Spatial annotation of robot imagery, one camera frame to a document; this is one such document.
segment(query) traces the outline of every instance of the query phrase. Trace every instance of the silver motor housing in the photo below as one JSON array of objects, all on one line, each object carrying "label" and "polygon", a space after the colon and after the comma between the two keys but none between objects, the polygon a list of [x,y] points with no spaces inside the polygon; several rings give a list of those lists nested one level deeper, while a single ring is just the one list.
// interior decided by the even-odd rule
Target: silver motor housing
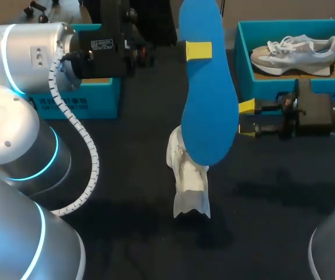
[{"label": "silver motor housing", "polygon": [[[59,44],[65,53],[78,43],[75,30],[66,23],[12,24],[0,26],[0,85],[17,94],[49,93],[48,72]],[[69,61],[57,75],[60,92],[81,85]]]}]

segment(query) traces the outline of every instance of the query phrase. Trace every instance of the blue shoe insole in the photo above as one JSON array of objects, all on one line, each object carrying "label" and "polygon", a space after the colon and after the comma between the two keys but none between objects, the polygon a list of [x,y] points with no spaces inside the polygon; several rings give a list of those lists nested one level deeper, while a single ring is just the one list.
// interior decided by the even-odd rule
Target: blue shoe insole
[{"label": "blue shoe insole", "polygon": [[182,116],[182,136],[196,163],[213,165],[227,154],[239,124],[238,98],[216,1],[185,0],[180,8],[179,29],[181,40],[212,42],[212,59],[187,63],[190,88]]}]

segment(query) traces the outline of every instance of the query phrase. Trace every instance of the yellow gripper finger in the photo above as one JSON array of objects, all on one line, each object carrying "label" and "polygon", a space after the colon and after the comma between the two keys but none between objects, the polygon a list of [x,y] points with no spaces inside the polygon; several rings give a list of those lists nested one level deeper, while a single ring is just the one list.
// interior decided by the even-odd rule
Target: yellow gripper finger
[{"label": "yellow gripper finger", "polygon": [[192,43],[186,41],[186,61],[207,60],[211,59],[212,56],[211,42]]}]

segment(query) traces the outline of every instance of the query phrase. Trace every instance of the cardboard box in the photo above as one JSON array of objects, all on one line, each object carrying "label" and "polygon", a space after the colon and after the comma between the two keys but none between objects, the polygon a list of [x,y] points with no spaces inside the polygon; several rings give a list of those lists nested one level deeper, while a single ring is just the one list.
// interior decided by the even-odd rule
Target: cardboard box
[{"label": "cardboard box", "polygon": [[[295,79],[300,78],[300,74],[260,78],[261,76],[253,71],[249,53],[256,47],[266,45],[267,41],[281,41],[285,36],[302,34],[313,39],[328,39],[335,36],[335,20],[239,22],[235,42],[235,70],[243,100],[275,100],[279,92],[293,90]],[[309,78],[312,78],[314,92],[335,94],[335,75],[328,78]]]}]

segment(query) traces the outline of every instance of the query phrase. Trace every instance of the shoe laces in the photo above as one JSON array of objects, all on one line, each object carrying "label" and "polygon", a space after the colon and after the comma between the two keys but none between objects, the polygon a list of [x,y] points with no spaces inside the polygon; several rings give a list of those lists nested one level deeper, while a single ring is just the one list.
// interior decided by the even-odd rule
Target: shoe laces
[{"label": "shoe laces", "polygon": [[280,54],[280,53],[286,53],[286,52],[290,52],[290,51],[296,51],[297,47],[303,46],[305,44],[307,44],[307,42],[303,42],[303,43],[298,43],[298,44],[293,44],[292,42],[289,42],[287,40],[291,39],[292,36],[286,36],[283,38],[283,40],[279,42],[271,42],[268,41],[267,42],[267,47],[269,50],[269,54]]}]

